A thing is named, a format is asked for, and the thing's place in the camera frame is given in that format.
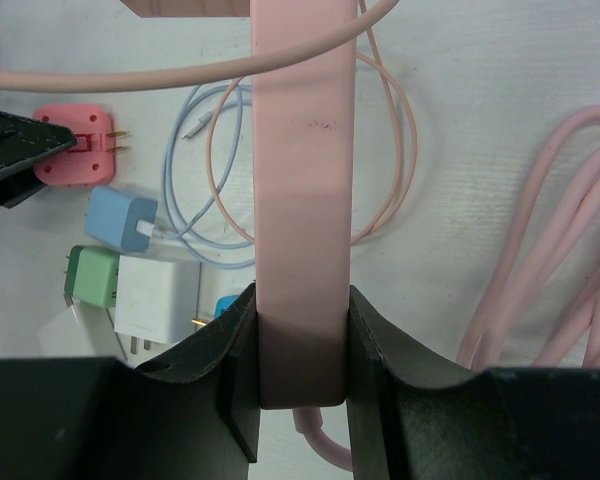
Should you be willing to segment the light blue charger plug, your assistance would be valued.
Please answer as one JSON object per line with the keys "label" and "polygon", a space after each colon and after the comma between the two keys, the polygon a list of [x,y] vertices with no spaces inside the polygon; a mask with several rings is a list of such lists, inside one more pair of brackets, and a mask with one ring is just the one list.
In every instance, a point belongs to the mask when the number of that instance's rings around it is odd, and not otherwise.
{"label": "light blue charger plug", "polygon": [[130,191],[96,186],[87,208],[84,233],[125,253],[149,248],[158,202]]}

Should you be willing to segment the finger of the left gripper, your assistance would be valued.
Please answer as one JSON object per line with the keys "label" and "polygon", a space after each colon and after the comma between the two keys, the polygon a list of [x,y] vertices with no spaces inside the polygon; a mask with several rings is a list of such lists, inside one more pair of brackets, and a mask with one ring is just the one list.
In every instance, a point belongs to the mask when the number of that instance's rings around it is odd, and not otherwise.
{"label": "finger of the left gripper", "polygon": [[0,111],[0,206],[13,208],[42,190],[34,166],[76,145],[64,126]]}

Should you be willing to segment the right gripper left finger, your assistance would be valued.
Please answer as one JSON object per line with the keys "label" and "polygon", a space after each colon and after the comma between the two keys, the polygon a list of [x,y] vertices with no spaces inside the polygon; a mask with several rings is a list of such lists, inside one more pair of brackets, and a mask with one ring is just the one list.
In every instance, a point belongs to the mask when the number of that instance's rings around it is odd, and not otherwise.
{"label": "right gripper left finger", "polygon": [[257,459],[255,290],[137,367],[0,359],[0,479],[244,479]]}

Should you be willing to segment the white cube charger plug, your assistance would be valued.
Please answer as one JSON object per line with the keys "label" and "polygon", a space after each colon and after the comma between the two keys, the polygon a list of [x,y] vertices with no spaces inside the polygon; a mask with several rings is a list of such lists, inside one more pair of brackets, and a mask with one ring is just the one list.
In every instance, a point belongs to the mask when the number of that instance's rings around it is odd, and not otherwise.
{"label": "white cube charger plug", "polygon": [[200,279],[197,261],[120,257],[114,331],[130,339],[131,353],[196,331]]}

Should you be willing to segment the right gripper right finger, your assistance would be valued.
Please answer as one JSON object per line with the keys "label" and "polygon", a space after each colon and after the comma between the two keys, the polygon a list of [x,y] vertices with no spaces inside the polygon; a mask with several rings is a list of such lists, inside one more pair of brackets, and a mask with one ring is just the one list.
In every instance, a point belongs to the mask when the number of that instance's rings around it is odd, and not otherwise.
{"label": "right gripper right finger", "polygon": [[600,479],[600,369],[470,371],[350,295],[358,479]]}

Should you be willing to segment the red pink charger plug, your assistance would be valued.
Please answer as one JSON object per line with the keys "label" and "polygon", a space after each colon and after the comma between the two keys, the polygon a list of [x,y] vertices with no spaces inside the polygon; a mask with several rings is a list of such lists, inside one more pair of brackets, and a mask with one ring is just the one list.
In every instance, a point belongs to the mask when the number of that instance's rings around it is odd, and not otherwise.
{"label": "red pink charger plug", "polygon": [[59,103],[40,107],[35,120],[68,128],[76,144],[38,162],[34,174],[53,187],[91,187],[108,184],[115,175],[118,145],[127,131],[117,130],[112,116],[96,104]]}

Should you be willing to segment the green charger plug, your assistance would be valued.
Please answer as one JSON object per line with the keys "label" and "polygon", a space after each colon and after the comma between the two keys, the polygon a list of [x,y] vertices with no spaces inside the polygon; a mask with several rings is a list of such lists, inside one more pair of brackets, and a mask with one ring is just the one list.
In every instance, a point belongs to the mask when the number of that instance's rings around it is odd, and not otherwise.
{"label": "green charger plug", "polygon": [[64,294],[92,306],[113,308],[120,254],[106,247],[76,245],[67,259]]}

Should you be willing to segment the pink power strip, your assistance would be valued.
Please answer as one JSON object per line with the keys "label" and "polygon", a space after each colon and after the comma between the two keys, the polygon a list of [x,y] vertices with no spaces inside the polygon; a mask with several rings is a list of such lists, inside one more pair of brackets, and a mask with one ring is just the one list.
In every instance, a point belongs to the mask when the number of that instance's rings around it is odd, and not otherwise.
{"label": "pink power strip", "polygon": [[348,42],[252,80],[266,409],[334,406],[345,397],[355,49]]}

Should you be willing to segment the blue round plug adapter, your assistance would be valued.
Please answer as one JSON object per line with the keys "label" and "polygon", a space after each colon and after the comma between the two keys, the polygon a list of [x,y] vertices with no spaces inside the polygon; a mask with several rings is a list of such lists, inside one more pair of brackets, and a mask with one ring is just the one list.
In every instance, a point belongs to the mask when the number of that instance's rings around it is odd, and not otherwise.
{"label": "blue round plug adapter", "polygon": [[212,321],[221,317],[232,306],[232,304],[236,301],[237,298],[237,295],[228,295],[219,298],[215,305],[214,314],[210,320],[194,318],[191,320],[191,323],[197,328],[205,327]]}

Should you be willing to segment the tan cube adapter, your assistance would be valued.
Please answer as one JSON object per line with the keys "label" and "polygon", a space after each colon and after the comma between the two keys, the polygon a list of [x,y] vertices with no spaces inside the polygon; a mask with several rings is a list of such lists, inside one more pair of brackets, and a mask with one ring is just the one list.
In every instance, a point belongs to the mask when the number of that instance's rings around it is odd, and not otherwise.
{"label": "tan cube adapter", "polygon": [[249,0],[122,0],[141,18],[249,17]]}

